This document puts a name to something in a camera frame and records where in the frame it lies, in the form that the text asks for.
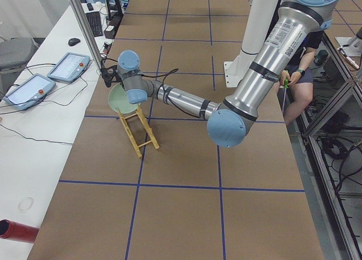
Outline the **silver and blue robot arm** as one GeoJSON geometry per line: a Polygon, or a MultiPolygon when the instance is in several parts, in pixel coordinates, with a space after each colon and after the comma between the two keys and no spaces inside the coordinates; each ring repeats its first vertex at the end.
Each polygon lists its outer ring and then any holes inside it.
{"type": "Polygon", "coordinates": [[[139,69],[140,58],[132,50],[123,51],[117,63],[102,68],[105,85],[120,83],[131,104],[154,98],[174,105],[180,111],[204,119],[214,143],[223,147],[240,144],[258,117],[258,107],[306,36],[328,29],[332,12],[339,0],[276,0],[278,21],[263,46],[240,78],[233,94],[217,104],[162,81],[145,79],[139,69]]]}

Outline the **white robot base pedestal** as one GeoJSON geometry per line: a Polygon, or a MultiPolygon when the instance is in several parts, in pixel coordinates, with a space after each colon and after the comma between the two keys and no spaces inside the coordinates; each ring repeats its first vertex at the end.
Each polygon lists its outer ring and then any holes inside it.
{"type": "Polygon", "coordinates": [[[251,10],[240,53],[232,62],[224,62],[225,80],[228,88],[234,88],[238,85],[261,50],[272,18],[280,3],[281,0],[249,0],[251,10]]]}

